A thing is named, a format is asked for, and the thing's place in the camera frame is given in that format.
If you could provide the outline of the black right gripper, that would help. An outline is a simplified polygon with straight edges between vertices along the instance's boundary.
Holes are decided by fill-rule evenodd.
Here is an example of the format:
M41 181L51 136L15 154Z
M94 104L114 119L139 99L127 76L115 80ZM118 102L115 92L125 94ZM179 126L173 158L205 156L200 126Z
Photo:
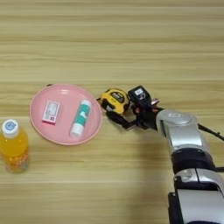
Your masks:
M157 130L156 118L158 108L154 107L151 99L132 100L131 102L131 109L136 117L134 121L129 122L122 115L119 115L114 111L107 111L106 116L108 119L121 125L126 130L133 128L134 126L143 130Z

